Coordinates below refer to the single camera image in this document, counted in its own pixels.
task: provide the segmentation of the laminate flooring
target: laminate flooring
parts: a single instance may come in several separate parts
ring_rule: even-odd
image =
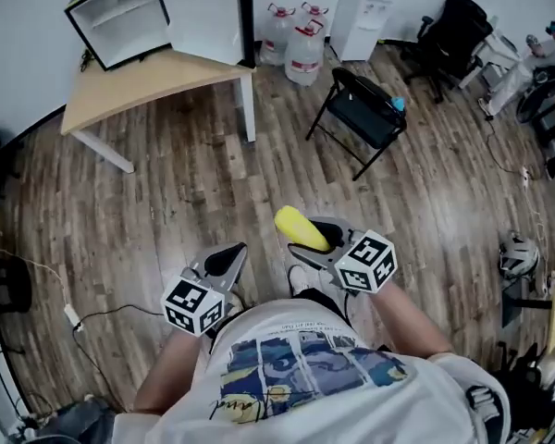
[[[11,357],[26,393],[41,393],[55,407],[86,393],[109,396],[72,340],[65,303],[79,315],[127,303],[157,311],[166,280],[204,246],[248,244],[239,285],[248,304],[287,297],[286,271],[295,260],[273,224],[284,204],[387,236],[397,249],[396,281],[449,334],[456,351],[483,366],[496,360],[500,235],[510,229],[539,235],[555,269],[555,192],[532,130],[518,126],[509,108],[489,138],[504,168],[528,165],[543,176],[525,194],[521,179],[496,166],[487,150],[492,128],[476,104],[482,86],[447,92],[434,105],[425,80],[403,83],[409,68],[397,48],[378,46],[369,62],[344,67],[404,97],[408,128],[352,182],[359,169],[353,158],[319,130],[304,140],[336,65],[327,50],[309,88],[290,82],[283,69],[258,68],[255,143],[244,141],[229,83],[169,96],[92,127],[135,163],[133,174],[60,136],[60,117],[25,140],[17,160],[22,177],[6,186],[3,245],[49,265],[63,280],[62,287],[51,272],[31,265],[31,311],[0,316],[6,343],[27,352]],[[323,122],[368,156],[329,115]],[[309,274],[317,287],[332,291],[322,276]],[[349,309],[368,343],[389,343],[362,296]],[[512,346],[542,344],[548,321],[546,311],[524,311]],[[125,309],[87,319],[77,337],[129,407],[170,330],[160,317]],[[36,396],[29,400],[46,411]]]

